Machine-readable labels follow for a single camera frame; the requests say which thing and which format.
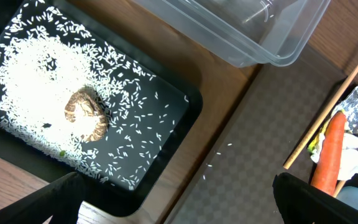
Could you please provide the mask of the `brown dried mushroom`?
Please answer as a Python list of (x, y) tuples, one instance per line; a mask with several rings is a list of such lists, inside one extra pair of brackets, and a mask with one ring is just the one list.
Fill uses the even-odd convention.
[(74, 136), (83, 141), (99, 141), (108, 130), (106, 115), (85, 91), (71, 95), (65, 105), (65, 118), (72, 124)]

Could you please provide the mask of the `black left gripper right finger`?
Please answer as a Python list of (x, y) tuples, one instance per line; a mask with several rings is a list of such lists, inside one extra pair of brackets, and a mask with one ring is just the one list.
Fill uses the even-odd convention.
[(273, 196), (285, 224), (354, 224), (358, 210), (287, 172), (275, 176)]

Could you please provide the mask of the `pile of white rice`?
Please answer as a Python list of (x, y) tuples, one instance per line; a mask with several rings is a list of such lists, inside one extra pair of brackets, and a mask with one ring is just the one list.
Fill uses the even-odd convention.
[[(102, 184), (118, 180), (133, 191), (162, 151), (162, 138), (146, 122), (175, 125), (169, 104), (146, 84), (157, 75), (68, 14), (45, 1), (28, 1), (8, 20), (0, 43), (0, 128), (44, 154)], [(108, 130), (99, 141), (83, 141), (65, 118), (71, 95), (85, 91), (101, 107)]]

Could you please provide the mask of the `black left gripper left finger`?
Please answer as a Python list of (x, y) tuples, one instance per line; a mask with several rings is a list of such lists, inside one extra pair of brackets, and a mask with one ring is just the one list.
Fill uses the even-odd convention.
[(76, 223), (86, 185), (82, 176), (71, 172), (17, 202), (0, 209), (0, 224)]

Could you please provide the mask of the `white paper napkin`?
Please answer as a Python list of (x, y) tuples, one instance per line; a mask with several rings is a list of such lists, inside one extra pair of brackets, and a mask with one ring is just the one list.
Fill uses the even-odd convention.
[[(319, 133), (309, 144), (308, 151), (314, 163), (318, 163), (325, 135)], [(344, 134), (342, 142), (341, 165), (338, 180), (349, 180), (358, 174), (358, 137), (349, 133)]]

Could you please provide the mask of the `orange carrot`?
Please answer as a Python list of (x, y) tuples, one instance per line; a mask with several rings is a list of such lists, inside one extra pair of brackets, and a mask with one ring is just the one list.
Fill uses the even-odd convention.
[(346, 115), (339, 111), (330, 120), (311, 185), (333, 196), (341, 164)]

